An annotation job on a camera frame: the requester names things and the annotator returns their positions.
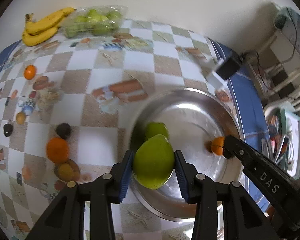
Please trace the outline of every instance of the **wall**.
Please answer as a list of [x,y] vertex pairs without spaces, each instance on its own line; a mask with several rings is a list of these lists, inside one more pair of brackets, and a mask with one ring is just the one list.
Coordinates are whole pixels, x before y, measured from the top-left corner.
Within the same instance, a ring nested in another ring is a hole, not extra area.
[[26,13],[39,19],[66,6],[118,4],[129,7],[129,18],[190,29],[240,52],[272,33],[273,3],[298,11],[292,0],[13,0],[0,19],[0,51],[21,38]]

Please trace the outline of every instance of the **clear plastic package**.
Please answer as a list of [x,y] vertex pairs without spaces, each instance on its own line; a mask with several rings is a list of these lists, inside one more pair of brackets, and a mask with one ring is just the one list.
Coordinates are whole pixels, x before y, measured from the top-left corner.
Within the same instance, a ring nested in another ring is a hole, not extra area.
[[128,11],[125,6],[92,6],[79,8],[60,23],[67,38],[81,33],[106,35],[118,29]]

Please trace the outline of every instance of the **black cable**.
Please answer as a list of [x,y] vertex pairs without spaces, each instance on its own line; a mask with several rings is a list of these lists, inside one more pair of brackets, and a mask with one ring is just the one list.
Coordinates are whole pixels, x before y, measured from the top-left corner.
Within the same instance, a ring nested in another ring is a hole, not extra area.
[[[269,67],[267,67],[267,68],[271,68],[271,67],[273,67],[274,65],[287,63],[287,62],[289,62],[290,60],[292,60],[292,58],[293,58],[293,56],[294,56],[294,54],[295,54],[296,46],[297,46],[297,41],[298,41],[298,31],[297,31],[296,24],[294,23],[294,21],[293,21],[293,19],[292,19],[292,15],[291,15],[291,13],[289,12],[288,8],[287,8],[287,12],[288,12],[288,14],[289,14],[289,16],[290,16],[290,19],[291,19],[291,21],[292,21],[292,23],[293,23],[293,26],[294,26],[294,29],[295,29],[295,31],[296,31],[296,40],[295,40],[295,42],[294,42],[292,55],[291,55],[288,59],[286,59],[286,60],[284,60],[284,61],[279,61],[279,62],[277,62],[277,63],[275,63],[275,64],[272,64],[271,66],[269,66]],[[246,56],[246,55],[249,55],[249,54],[251,54],[251,53],[254,53],[254,54],[256,55],[256,58],[257,58],[257,61],[258,61],[258,62],[257,62],[257,69],[258,69],[258,72],[259,72],[261,81],[263,82],[263,84],[265,85],[265,87],[266,87],[268,90],[270,90],[270,91],[272,91],[272,92],[274,92],[274,93],[277,93],[277,92],[274,91],[271,87],[268,87],[268,86],[266,85],[265,81],[264,81],[263,78],[262,78],[262,75],[261,75],[261,72],[260,72],[260,68],[262,68],[262,69],[267,69],[267,68],[263,68],[263,67],[260,65],[260,56],[259,56],[259,53],[258,53],[256,50],[250,50],[250,51],[243,52],[241,55],[242,55],[242,56]]]

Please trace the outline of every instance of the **metal bowl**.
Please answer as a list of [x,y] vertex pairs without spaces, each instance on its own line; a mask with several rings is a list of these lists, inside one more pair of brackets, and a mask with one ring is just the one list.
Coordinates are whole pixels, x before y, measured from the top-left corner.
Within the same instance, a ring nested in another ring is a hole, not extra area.
[[[144,142],[146,125],[163,122],[173,150],[181,150],[185,160],[194,164],[199,173],[226,184],[239,180],[240,161],[211,154],[205,146],[218,136],[232,134],[242,139],[231,113],[212,95],[191,88],[164,91],[149,97],[135,116],[125,138],[126,149],[136,152]],[[188,205],[181,197],[174,171],[157,190],[143,187],[135,179],[131,187],[140,202],[155,215],[177,222],[194,221],[196,204]]]

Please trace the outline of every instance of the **screw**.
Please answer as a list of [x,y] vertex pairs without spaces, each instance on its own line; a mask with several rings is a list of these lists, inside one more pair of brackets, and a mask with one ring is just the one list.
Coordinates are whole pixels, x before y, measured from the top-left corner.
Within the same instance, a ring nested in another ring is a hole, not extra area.
[[74,187],[75,186],[75,181],[69,181],[68,183],[67,183],[67,187]]
[[110,173],[105,173],[105,174],[102,175],[102,178],[103,179],[111,179],[112,175]]
[[233,185],[234,187],[240,187],[240,186],[241,186],[241,183],[238,182],[237,180],[234,180],[234,181],[232,181],[232,185]]
[[197,179],[200,179],[200,180],[203,180],[206,178],[206,176],[202,173],[198,173],[196,176],[195,176]]

